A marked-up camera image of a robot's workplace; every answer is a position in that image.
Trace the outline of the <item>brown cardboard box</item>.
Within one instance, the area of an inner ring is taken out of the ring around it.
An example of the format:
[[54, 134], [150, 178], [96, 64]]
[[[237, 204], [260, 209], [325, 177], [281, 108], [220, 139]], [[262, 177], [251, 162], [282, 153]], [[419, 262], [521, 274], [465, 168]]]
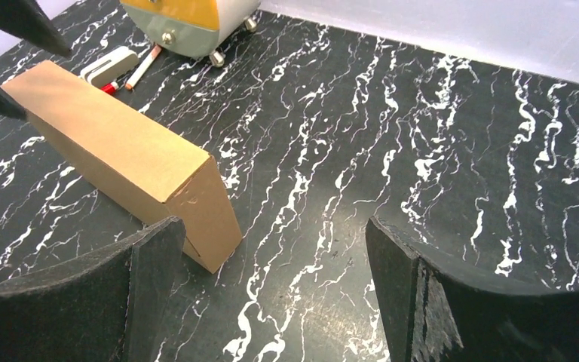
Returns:
[[147, 225], [178, 216], [183, 250], [217, 272], [242, 240], [216, 159], [49, 60], [3, 86], [89, 183]]

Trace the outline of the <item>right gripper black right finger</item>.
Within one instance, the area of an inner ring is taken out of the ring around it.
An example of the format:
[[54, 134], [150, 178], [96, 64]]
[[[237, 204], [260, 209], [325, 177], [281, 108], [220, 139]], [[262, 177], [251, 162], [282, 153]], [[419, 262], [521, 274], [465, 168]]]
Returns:
[[492, 274], [376, 216], [366, 249], [393, 361], [579, 361], [579, 290]]

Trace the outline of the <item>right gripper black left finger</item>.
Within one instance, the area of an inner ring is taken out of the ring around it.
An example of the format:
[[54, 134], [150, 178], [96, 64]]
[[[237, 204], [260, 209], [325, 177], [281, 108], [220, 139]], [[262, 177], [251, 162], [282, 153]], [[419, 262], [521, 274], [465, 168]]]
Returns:
[[152, 361], [185, 240], [167, 217], [0, 283], [0, 361]]

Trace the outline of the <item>round white drawer cabinet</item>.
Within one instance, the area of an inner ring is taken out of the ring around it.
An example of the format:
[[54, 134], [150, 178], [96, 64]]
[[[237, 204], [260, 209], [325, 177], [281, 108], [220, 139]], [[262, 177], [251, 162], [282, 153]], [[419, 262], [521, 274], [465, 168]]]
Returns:
[[255, 32], [258, 0], [123, 0], [136, 27], [155, 44], [184, 57], [224, 66], [219, 46], [240, 26]]

